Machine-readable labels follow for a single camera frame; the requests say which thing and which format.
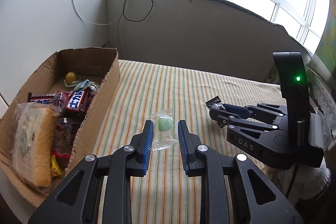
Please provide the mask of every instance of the packaged bread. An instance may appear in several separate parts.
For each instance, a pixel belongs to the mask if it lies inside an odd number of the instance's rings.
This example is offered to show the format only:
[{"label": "packaged bread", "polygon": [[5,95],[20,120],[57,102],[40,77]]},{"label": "packaged bread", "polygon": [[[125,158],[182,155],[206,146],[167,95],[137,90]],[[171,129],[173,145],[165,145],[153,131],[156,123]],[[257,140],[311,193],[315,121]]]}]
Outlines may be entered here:
[{"label": "packaged bread", "polygon": [[54,106],[36,102],[16,107],[12,167],[32,186],[51,186],[50,157],[56,113]]}]

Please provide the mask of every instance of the striped tablecloth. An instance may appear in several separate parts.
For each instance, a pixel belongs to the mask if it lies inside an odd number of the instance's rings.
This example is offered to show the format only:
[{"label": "striped tablecloth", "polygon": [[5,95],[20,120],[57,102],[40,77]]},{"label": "striped tablecloth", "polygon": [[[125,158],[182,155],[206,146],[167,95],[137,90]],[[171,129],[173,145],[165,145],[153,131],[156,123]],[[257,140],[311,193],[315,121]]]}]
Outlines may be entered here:
[{"label": "striped tablecloth", "polygon": [[[226,128],[220,129],[210,119],[205,102],[219,95],[223,102],[240,106],[286,103],[277,85],[134,61],[120,60],[119,65],[120,85],[94,149],[98,157],[128,144],[134,134],[141,133],[151,113],[168,108],[174,109],[175,131],[177,122],[184,119],[189,131],[197,134],[202,143],[219,153],[234,156],[241,151],[226,142]],[[0,178],[1,184],[7,179]],[[0,190],[14,213],[26,223],[32,213],[30,206],[19,199],[18,194],[13,194],[14,189],[0,187]],[[185,175],[178,143],[152,152],[147,175],[131,179],[131,195],[134,224],[199,223],[201,180]]]}]

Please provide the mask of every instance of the round yellow candy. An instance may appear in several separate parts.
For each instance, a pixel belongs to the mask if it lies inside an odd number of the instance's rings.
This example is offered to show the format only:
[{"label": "round yellow candy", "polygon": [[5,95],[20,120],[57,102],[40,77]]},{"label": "round yellow candy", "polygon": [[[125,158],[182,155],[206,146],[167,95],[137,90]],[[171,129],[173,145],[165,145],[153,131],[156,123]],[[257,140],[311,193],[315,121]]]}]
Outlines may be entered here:
[{"label": "round yellow candy", "polygon": [[78,80],[78,77],[77,77],[77,74],[73,71],[70,71],[66,77],[65,77],[65,81],[71,85],[73,82],[77,81]]}]

